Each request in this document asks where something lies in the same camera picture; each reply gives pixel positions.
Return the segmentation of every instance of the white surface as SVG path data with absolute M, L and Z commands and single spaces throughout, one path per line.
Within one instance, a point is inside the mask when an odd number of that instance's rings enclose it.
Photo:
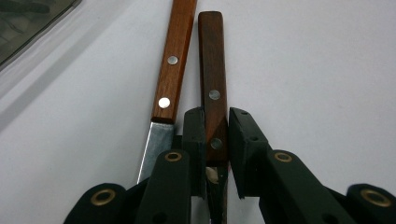
M 83 0 L 0 72 L 0 223 L 62 223 L 87 189 L 137 179 L 171 0 Z M 327 187 L 396 194 L 396 3 L 208 1 L 224 17 L 229 106 Z M 197 24 L 180 99 L 200 104 Z M 260 223 L 256 199 L 229 223 Z M 194 199 L 192 223 L 206 223 Z

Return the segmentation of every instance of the light wooden handle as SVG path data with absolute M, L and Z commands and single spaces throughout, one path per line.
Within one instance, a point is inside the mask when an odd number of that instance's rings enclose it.
M 174 0 L 151 120 L 175 123 L 196 0 Z

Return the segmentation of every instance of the dark wooden handle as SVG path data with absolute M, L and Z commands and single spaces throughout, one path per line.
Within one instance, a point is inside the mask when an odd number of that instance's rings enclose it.
M 175 123 L 196 0 L 174 0 L 151 120 Z
M 223 20 L 220 12 L 198 17 L 201 94 L 205 110 L 206 165 L 227 166 L 227 91 Z

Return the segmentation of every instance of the knife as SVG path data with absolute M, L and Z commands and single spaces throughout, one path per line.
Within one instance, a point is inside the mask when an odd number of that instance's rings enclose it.
M 148 140 L 137 183 L 148 178 L 157 156 L 171 148 L 196 0 L 174 0 L 157 82 Z
M 201 99 L 205 111 L 206 191 L 210 222 L 227 223 L 227 91 L 223 19 L 220 12 L 198 17 Z

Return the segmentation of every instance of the metal grommet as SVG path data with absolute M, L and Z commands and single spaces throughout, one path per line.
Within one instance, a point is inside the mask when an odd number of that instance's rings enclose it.
M 293 160 L 293 158 L 290 155 L 284 152 L 277 152 L 274 157 L 275 159 L 283 162 L 290 162 Z
M 392 205 L 392 202 L 389 198 L 372 189 L 362 189 L 361 197 L 363 197 L 363 199 L 367 202 L 380 207 L 389 207 Z
M 101 195 L 106 195 L 106 197 L 104 199 L 101 199 Z M 91 203 L 96 206 L 102 206 L 113 201 L 115 197 L 116 191 L 114 191 L 113 189 L 101 189 L 93 194 L 93 196 L 91 197 Z
M 167 161 L 180 161 L 181 160 L 181 154 L 178 152 L 169 152 L 168 154 L 165 155 L 165 159 Z

